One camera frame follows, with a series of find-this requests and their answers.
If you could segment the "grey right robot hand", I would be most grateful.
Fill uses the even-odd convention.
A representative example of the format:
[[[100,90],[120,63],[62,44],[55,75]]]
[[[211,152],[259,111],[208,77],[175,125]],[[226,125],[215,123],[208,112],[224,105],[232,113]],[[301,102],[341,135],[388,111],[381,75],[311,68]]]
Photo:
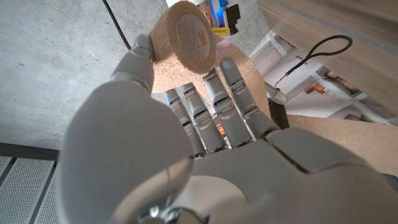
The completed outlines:
[[[289,97],[287,95],[267,82],[264,82],[264,84],[266,86],[267,98],[269,100],[280,105],[285,105],[288,103]]]

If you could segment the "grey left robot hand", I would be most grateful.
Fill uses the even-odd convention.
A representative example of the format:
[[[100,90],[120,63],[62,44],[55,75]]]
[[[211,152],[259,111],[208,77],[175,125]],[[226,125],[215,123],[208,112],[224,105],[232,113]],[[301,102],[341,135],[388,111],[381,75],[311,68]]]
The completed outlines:
[[[60,156],[68,223],[396,223],[397,190],[349,150],[266,119],[262,137],[195,159],[154,100],[144,34],[73,117]]]

